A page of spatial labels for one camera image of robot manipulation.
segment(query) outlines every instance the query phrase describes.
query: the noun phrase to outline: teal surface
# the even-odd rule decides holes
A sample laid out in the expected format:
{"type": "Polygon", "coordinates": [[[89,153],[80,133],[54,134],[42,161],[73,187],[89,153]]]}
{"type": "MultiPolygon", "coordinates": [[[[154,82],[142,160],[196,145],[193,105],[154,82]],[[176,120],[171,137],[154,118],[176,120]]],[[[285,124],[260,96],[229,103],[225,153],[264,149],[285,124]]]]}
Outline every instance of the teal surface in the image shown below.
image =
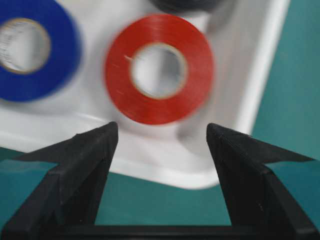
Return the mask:
{"type": "Polygon", "coordinates": [[[0,231],[56,163],[0,161],[0,231]]]}
{"type": "Polygon", "coordinates": [[[292,0],[253,137],[320,160],[320,1],[292,0]]]}
{"type": "Polygon", "coordinates": [[[320,231],[320,161],[266,164],[320,231]]]}
{"type": "Polygon", "coordinates": [[[186,190],[110,173],[95,224],[231,225],[231,222],[219,185],[186,190]]]}

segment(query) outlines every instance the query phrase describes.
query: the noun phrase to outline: teal table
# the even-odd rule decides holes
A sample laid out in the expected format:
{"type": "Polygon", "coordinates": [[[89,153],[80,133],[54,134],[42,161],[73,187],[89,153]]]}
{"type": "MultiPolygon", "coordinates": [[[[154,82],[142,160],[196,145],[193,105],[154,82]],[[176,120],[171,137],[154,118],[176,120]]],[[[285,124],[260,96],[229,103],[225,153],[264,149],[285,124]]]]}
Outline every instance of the teal table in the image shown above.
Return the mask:
{"type": "MultiPolygon", "coordinates": [[[[320,1],[292,0],[253,137],[320,159],[320,1]]],[[[0,159],[18,152],[0,148],[0,159]]],[[[220,186],[185,190],[109,175],[96,223],[229,225],[220,186]]]]}

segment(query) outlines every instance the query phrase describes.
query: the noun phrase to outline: electrical tape roll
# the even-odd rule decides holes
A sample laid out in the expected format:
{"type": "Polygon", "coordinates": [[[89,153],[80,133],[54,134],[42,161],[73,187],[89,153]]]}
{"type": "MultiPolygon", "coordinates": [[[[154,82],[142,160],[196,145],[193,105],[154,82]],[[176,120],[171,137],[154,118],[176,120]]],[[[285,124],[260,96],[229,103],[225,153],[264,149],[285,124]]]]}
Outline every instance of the electrical tape roll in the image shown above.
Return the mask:
{"type": "Polygon", "coordinates": [[[112,43],[105,61],[105,84],[115,106],[128,118],[160,125],[180,120],[200,107],[212,89],[214,59],[205,36],[186,20],[154,14],[125,28],[112,43]],[[152,44],[167,45],[184,58],[183,86],[173,95],[152,97],[136,87],[132,63],[152,44]]]}
{"type": "Polygon", "coordinates": [[[195,10],[210,11],[222,0],[150,0],[165,13],[183,13],[195,10]]]}
{"type": "Polygon", "coordinates": [[[27,102],[47,96],[71,79],[80,58],[81,40],[75,23],[54,0],[0,2],[0,98],[27,102]],[[9,54],[9,47],[31,29],[44,39],[32,61],[43,63],[20,70],[19,59],[9,54]]]}

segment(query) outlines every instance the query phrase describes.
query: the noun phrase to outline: white plastic tray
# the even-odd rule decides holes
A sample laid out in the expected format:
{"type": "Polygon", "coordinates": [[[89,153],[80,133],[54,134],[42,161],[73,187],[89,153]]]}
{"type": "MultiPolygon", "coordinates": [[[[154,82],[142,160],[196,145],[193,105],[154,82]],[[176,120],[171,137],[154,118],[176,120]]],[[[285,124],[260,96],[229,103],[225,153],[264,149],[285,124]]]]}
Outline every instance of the white plastic tray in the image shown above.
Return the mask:
{"type": "Polygon", "coordinates": [[[0,101],[0,146],[30,152],[116,121],[112,172],[188,189],[217,184],[206,126],[213,122],[251,132],[289,0],[227,0],[212,15],[185,17],[211,43],[214,89],[195,114],[161,126],[126,118],[103,84],[103,63],[114,37],[132,21],[160,11],[147,0],[58,2],[82,32],[82,64],[71,83],[52,96],[23,104],[0,101]]]}

